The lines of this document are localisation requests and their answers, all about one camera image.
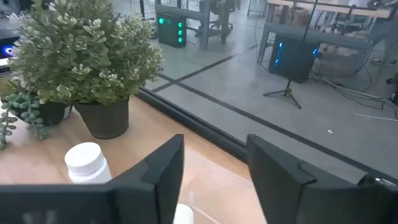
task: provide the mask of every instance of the floor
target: floor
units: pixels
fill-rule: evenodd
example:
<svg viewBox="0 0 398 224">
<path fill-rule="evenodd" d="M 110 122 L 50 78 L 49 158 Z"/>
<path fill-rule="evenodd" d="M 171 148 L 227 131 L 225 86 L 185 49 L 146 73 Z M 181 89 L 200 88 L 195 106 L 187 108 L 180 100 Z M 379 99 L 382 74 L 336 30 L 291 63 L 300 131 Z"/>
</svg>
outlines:
<svg viewBox="0 0 398 224">
<path fill-rule="evenodd" d="M 81 142 L 99 144 L 112 176 L 117 176 L 174 135 L 184 134 L 179 202 L 192 208 L 195 223 L 266 223 L 246 164 L 138 99 L 130 100 L 129 114 L 127 132 L 111 140 L 92 137 L 75 110 L 51 128 L 45 141 L 36 140 L 18 121 L 0 152 L 0 184 L 69 183 L 64 156 Z"/>
<path fill-rule="evenodd" d="M 196 1 L 187 1 L 190 9 L 197 10 Z M 139 8 L 138 2 L 114 0 L 114 5 L 116 10 L 129 14 Z M 131 5 L 130 11 L 125 6 L 128 4 Z M 153 4 L 146 1 L 146 18 L 154 16 L 151 13 Z M 163 4 L 175 6 L 173 1 L 164 1 Z M 261 11 L 263 8 L 262 1 L 253 0 L 252 10 Z M 244 0 L 241 11 L 231 14 L 234 30 L 226 45 L 221 44 L 219 37 L 212 37 L 208 50 L 201 51 L 190 31 L 187 37 L 190 44 L 185 48 L 160 45 L 165 57 L 164 71 L 146 88 L 241 141 L 245 141 L 249 133 L 257 134 L 350 182 L 357 182 L 364 175 L 363 167 L 382 172 L 392 179 L 398 178 L 395 141 L 398 123 L 355 115 L 394 119 L 393 108 L 385 106 L 383 110 L 375 110 L 361 106 L 316 80 L 292 85 L 302 110 L 281 96 L 262 96 L 266 91 L 284 88 L 287 80 L 268 73 L 256 63 L 264 18 L 257 12 L 247 17 L 247 9 L 248 1 Z M 189 21 L 192 27 L 198 25 Z M 383 44 L 375 46 L 371 57 L 383 54 Z M 271 50 L 266 51 L 264 67 L 267 67 Z M 363 89 L 369 85 L 365 69 L 356 75 L 341 69 L 349 67 L 352 57 L 346 54 L 340 60 L 317 60 L 313 69 L 316 72 L 320 69 L 335 83 Z M 385 79 L 396 68 L 383 67 L 379 73 L 378 66 L 367 64 L 366 67 L 373 81 L 368 93 L 389 97 L 392 86 L 386 85 Z M 380 102 L 370 100 L 360 100 L 360 103 L 381 106 Z"/>
</svg>

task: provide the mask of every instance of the desk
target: desk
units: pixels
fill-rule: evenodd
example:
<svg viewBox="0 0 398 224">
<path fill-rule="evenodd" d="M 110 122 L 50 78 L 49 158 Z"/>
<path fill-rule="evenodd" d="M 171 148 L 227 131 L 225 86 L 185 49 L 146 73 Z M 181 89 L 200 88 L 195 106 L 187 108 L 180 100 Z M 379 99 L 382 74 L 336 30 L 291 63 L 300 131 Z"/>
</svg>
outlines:
<svg viewBox="0 0 398 224">
<path fill-rule="evenodd" d="M 297 7 L 302 7 L 304 9 L 308 9 L 312 11 L 313 5 L 315 1 L 297 1 L 296 6 Z M 350 10 L 350 5 L 352 5 L 352 1 L 349 0 L 319 0 L 315 10 L 317 11 L 328 11 L 328 12 L 337 12 L 337 13 L 349 13 Z M 287 12 L 287 9 L 289 7 L 292 7 L 294 5 L 293 1 L 286 1 L 286 0 L 267 0 L 266 2 L 266 23 L 264 24 L 264 30 L 262 32 L 262 38 L 261 38 L 261 43 L 260 43 L 260 48 L 258 52 L 258 62 L 262 62 L 264 59 L 264 53 L 266 48 L 269 46 L 267 44 L 269 32 L 275 31 L 276 29 L 284 29 L 284 32 L 290 32 L 291 34 L 295 34 L 297 36 L 303 37 L 303 33 L 305 30 L 304 29 L 297 29 L 297 28 L 290 28 L 285 25 L 283 25 L 285 21 L 285 14 Z M 274 17 L 274 12 L 275 12 L 275 7 L 276 6 L 283 6 L 284 10 L 282 12 L 285 12 L 285 14 L 282 13 L 281 18 L 280 18 L 280 24 L 272 24 L 272 19 Z M 365 7 L 361 8 L 356 8 L 351 11 L 352 15 L 358 15 L 358 16 L 368 16 L 368 17 L 373 17 L 374 21 L 376 19 L 381 18 L 385 19 L 390 16 L 392 12 L 391 8 L 380 8 L 377 10 L 370 10 L 366 9 Z M 373 25 L 369 28 L 368 34 L 370 35 L 372 32 Z M 345 37 L 345 36 L 340 36 L 340 35 L 333 35 L 333 34 L 325 34 L 321 33 L 316 30 L 310 30 L 308 32 L 308 36 L 310 37 L 312 35 L 313 38 L 318 39 L 320 42 L 326 42 L 329 44 L 335 44 L 343 47 L 348 47 L 350 48 L 351 46 L 354 49 L 357 50 L 364 50 L 367 51 L 369 50 L 370 47 L 372 47 L 374 44 L 376 44 L 377 41 L 375 40 L 368 40 L 368 39 L 355 39 L 352 37 Z"/>
<path fill-rule="evenodd" d="M 178 202 L 194 213 L 195 224 L 264 224 L 246 164 L 138 99 L 129 102 L 129 129 L 120 137 L 95 139 L 80 115 L 71 115 L 38 141 L 22 121 L 0 151 L 0 184 L 65 184 L 66 152 L 96 142 L 113 177 L 138 163 L 175 134 L 184 134 L 185 162 Z"/>
</svg>

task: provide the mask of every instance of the black floor stripe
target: black floor stripe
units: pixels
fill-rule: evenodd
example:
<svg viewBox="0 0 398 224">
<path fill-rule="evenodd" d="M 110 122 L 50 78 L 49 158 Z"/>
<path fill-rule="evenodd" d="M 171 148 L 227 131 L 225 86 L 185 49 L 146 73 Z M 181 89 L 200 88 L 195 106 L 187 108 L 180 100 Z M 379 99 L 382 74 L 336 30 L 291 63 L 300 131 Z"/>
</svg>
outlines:
<svg viewBox="0 0 398 224">
<path fill-rule="evenodd" d="M 178 83 L 178 82 L 184 81 L 184 80 L 186 80 L 186 79 L 188 79 L 188 78 L 191 78 L 192 76 L 195 76 L 195 75 L 198 75 L 198 74 L 200 74 L 200 73 L 202 73 L 202 72 L 204 72 L 204 71 L 207 71 L 207 70 L 209 70 L 209 69 L 211 69 L 211 68 L 213 68 L 213 67 L 215 67 L 215 66 L 217 66 L 217 65 L 219 65 L 219 64 L 222 64 L 222 63 L 224 63 L 224 62 L 226 62 L 226 61 L 228 61 L 228 60 L 231 60 L 232 58 L 235 58 L 235 57 L 237 57 L 237 56 L 239 56 L 239 55 L 241 55 L 241 54 L 243 54 L 243 53 L 246 53 L 247 51 L 249 51 L 249 50 L 251 50 L 251 49 L 254 49 L 254 48 L 256 48 L 256 47 L 257 47 L 257 45 L 253 45 L 253 46 L 249 47 L 247 50 L 245 50 L 244 52 L 237 53 L 237 54 L 233 54 L 233 55 L 231 55 L 231 56 L 228 56 L 228 57 L 226 57 L 226 58 L 223 58 L 223 59 L 221 59 L 221 60 L 219 60 L 219 61 L 217 61 L 217 62 L 215 62 L 215 63 L 212 63 L 212 64 L 207 65 L 207 66 L 205 66 L 205 67 L 203 67 L 203 68 L 201 68 L 201 69 L 199 69 L 199 70 L 196 70 L 196 71 L 194 71 L 194 72 L 191 72 L 191 73 L 189 73 L 188 75 L 184 75 L 183 77 L 180 77 L 180 78 L 178 78 L 178 79 L 176 79 L 176 80 L 174 80 L 174 79 L 172 79 L 172 78 L 170 78 L 170 77 L 167 77 L 167 76 L 165 76 L 165 75 L 159 73 L 158 76 L 159 76 L 160 78 L 163 78 L 163 79 L 165 79 L 165 80 L 167 80 L 167 81 L 169 81 L 169 82 L 166 83 L 166 84 L 164 84 L 164 85 L 162 85 L 162 86 L 159 86 L 159 87 L 157 87 L 157 88 L 154 88 L 152 91 L 153 91 L 154 93 L 157 93 L 157 92 L 160 91 L 160 90 L 164 90 L 164 89 L 166 89 L 167 87 L 172 86 L 173 84 L 176 84 L 176 83 Z"/>
<path fill-rule="evenodd" d="M 351 165 L 353 167 L 357 167 L 357 168 L 359 168 L 359 169 L 361 169 L 361 170 L 363 170 L 363 171 L 365 171 L 365 172 L 367 172 L 369 174 L 375 175 L 378 178 L 386 179 L 386 180 L 398 185 L 398 179 L 396 179 L 396 178 L 394 178 L 394 177 L 392 177 L 392 176 L 390 176 L 388 174 L 385 174 L 385 173 L 380 172 L 380 171 L 378 171 L 376 169 L 373 169 L 372 167 L 369 167 L 369 166 L 367 166 L 365 164 L 362 164 L 362 163 L 360 163 L 360 162 L 358 162 L 356 160 L 353 160 L 353 159 L 351 159 L 349 157 L 346 157 L 346 156 L 344 156 L 344 155 L 342 155 L 342 154 L 340 154 L 340 153 L 338 153 L 336 151 L 333 151 L 331 149 L 326 148 L 325 146 L 322 146 L 322 145 L 320 145 L 320 144 L 318 144 L 316 142 L 313 142 L 313 141 L 311 141 L 311 140 L 309 140 L 307 138 L 299 136 L 298 134 L 295 134 L 295 133 L 293 133 L 291 131 L 288 131 L 288 130 L 286 130 L 284 128 L 281 128 L 280 126 L 278 126 L 276 124 L 272 124 L 272 123 L 270 123 L 270 122 L 268 122 L 268 121 L 266 121 L 264 119 L 261 119 L 261 118 L 259 118 L 257 116 L 254 116 L 251 113 L 243 111 L 243 110 L 241 110 L 241 109 L 239 109 L 239 108 L 237 108 L 235 106 L 232 106 L 232 105 L 230 105 L 230 104 L 228 104 L 228 103 L 226 103 L 224 101 L 221 101 L 221 100 L 219 100 L 219 99 L 217 99 L 215 97 L 207 95 L 206 93 L 203 93 L 203 92 L 201 92 L 199 90 L 196 90 L 196 89 L 194 89 L 194 88 L 192 88 L 190 86 L 187 86 L 187 85 L 185 85 L 183 83 L 176 83 L 176 85 L 178 85 L 179 87 L 182 87 L 182 88 L 184 88 L 184 89 L 186 89 L 186 90 L 188 90 L 188 91 L 190 91 L 190 92 L 192 92 L 192 93 L 194 93 L 196 95 L 202 96 L 202 97 L 206 98 L 207 100 L 210 100 L 210 101 L 212 101 L 212 102 L 214 102 L 214 103 L 216 103 L 216 104 L 218 104 L 220 106 L 223 106 L 223 107 L 225 107 L 225 108 L 227 108 L 227 109 L 229 109 L 231 111 L 234 111 L 235 113 L 238 113 L 238 114 L 240 114 L 242 116 L 245 116 L 245 117 L 247 117 L 247 118 L 249 118 L 249 119 L 251 119 L 251 120 L 253 120 L 253 121 L 257 122 L 257 123 L 260 123 L 260 124 L 262 124 L 264 126 L 267 126 L 268 128 L 271 128 L 274 131 L 277 131 L 277 132 L 279 132 L 279 133 L 281 133 L 283 135 L 286 135 L 286 136 L 288 136 L 288 137 L 290 137 L 292 139 L 295 139 L 298 142 L 306 144 L 306 145 L 308 145 L 308 146 L 310 146 L 310 147 L 312 147 L 312 148 L 314 148 L 314 149 L 316 149 L 318 151 L 321 151 L 321 152 L 323 152 L 323 153 L 325 153 L 325 154 L 327 154 L 327 155 L 329 155 L 331 157 L 339 159 L 339 160 L 341 160 L 341 161 L 343 161 L 343 162 L 345 162 L 345 163 L 347 163 L 347 164 L 349 164 L 349 165 Z"/>
</svg>

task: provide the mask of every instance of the black tripod stand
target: black tripod stand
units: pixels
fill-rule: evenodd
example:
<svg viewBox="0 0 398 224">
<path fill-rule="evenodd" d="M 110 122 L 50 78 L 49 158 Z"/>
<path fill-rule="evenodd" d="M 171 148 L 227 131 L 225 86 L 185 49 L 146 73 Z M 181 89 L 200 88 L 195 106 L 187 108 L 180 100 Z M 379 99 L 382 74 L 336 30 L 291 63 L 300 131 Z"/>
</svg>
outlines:
<svg viewBox="0 0 398 224">
<path fill-rule="evenodd" d="M 289 79 L 289 81 L 287 82 L 287 86 L 286 86 L 286 88 L 285 88 L 284 90 L 272 91 L 272 92 L 270 92 L 270 93 L 265 93 L 265 94 L 263 94 L 263 96 L 270 96 L 270 95 L 277 94 L 277 93 L 283 93 L 284 96 L 286 96 L 286 97 L 292 99 L 293 102 L 296 104 L 296 106 L 297 106 L 299 109 L 302 109 L 300 103 L 298 103 L 297 100 L 296 100 L 296 99 L 294 98 L 294 96 L 293 96 L 292 89 L 290 88 L 290 83 L 291 83 L 291 82 L 292 82 L 292 81 Z"/>
</svg>

